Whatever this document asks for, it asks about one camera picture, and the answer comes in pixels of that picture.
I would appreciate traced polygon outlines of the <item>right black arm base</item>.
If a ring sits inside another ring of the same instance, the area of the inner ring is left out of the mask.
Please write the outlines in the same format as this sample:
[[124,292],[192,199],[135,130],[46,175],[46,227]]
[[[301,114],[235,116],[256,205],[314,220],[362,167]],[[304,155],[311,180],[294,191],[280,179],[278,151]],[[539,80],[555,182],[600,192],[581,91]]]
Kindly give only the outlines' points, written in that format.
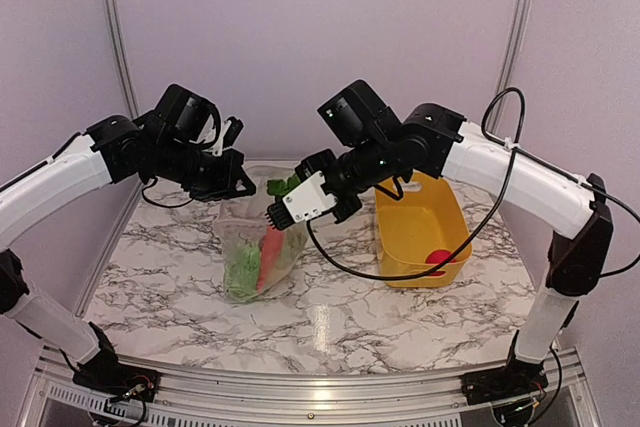
[[496,402],[546,389],[541,364],[509,364],[463,374],[461,392],[469,405]]

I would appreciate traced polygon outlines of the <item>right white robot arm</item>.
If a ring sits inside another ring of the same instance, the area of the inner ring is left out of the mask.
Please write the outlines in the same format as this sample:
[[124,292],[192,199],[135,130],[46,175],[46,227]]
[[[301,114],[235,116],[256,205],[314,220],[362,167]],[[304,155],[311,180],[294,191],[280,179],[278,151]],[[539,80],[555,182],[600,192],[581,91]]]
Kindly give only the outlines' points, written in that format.
[[421,104],[399,120],[390,107],[340,96],[318,112],[349,150],[335,156],[326,149],[299,164],[301,183],[285,197],[281,229],[326,213],[343,221],[360,208],[361,193],[414,172],[480,188],[552,228],[546,278],[495,375],[502,393],[519,393],[602,275],[613,234],[602,179],[563,173],[438,104]]

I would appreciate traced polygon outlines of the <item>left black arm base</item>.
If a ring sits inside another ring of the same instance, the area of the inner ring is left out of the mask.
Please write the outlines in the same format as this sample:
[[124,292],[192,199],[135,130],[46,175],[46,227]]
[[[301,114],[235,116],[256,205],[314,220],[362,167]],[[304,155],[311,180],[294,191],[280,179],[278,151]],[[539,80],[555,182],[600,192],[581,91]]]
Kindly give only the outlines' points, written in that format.
[[156,370],[121,363],[95,372],[79,368],[73,374],[73,382],[76,385],[121,399],[124,398],[126,392],[138,385],[142,385],[144,387],[142,392],[133,395],[133,398],[135,400],[144,400],[145,402],[154,400],[159,380],[160,373]]

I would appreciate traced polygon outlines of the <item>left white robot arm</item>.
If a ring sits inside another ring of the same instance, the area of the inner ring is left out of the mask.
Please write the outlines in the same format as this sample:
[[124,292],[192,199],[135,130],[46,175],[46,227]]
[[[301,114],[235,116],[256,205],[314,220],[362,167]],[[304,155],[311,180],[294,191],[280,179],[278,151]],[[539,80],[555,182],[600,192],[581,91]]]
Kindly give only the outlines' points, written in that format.
[[89,193],[137,176],[165,179],[199,202],[254,194],[244,156],[232,144],[243,123],[230,117],[214,122],[215,136],[201,142],[200,121],[188,121],[186,136],[177,124],[154,132],[156,114],[135,120],[108,117],[74,134],[57,152],[1,187],[1,313],[72,359],[83,376],[106,392],[125,385],[126,370],[111,342],[91,322],[77,318],[23,276],[11,249],[23,234]]

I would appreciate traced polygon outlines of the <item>green toy pepper back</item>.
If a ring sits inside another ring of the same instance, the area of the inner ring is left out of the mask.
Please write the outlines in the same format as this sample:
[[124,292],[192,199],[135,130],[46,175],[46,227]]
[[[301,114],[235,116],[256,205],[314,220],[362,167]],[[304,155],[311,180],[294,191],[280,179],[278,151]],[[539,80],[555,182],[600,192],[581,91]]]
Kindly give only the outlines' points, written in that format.
[[226,260],[224,288],[236,301],[246,301],[257,295],[261,251],[257,244],[234,247]]

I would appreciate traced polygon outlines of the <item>red toy fruit front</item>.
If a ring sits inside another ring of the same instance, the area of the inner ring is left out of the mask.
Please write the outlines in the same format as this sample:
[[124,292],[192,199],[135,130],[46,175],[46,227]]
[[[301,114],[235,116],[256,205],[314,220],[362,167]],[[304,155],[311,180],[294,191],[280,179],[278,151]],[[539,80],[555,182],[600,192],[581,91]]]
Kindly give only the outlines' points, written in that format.
[[[425,259],[425,264],[429,267],[435,267],[437,264],[447,260],[451,252],[446,249],[438,249],[431,252]],[[445,270],[438,269],[429,274],[430,277],[442,277],[446,274]]]

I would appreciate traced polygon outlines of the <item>clear zip top bag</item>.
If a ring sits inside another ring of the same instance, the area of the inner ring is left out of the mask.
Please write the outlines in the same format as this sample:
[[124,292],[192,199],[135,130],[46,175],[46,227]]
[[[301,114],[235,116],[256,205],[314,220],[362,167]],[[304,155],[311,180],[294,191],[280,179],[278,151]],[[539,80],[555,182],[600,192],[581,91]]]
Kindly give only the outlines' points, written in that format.
[[229,300],[254,302],[293,270],[308,234],[301,225],[275,229],[266,209],[298,184],[297,175],[287,169],[261,171],[253,197],[221,207],[214,232],[221,241],[223,288]]

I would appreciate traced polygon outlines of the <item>orange toy carrot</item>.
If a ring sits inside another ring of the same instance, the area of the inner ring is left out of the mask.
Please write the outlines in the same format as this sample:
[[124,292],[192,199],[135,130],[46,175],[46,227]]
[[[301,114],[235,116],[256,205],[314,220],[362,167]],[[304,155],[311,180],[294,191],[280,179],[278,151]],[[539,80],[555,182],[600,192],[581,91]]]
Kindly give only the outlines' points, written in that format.
[[[275,202],[284,198],[294,187],[299,184],[296,174],[286,179],[270,179],[267,181],[267,195]],[[285,243],[285,233],[272,226],[267,228],[261,244],[260,274],[257,283],[257,292],[264,293],[279,283],[285,276],[285,271],[280,268],[280,256]]]

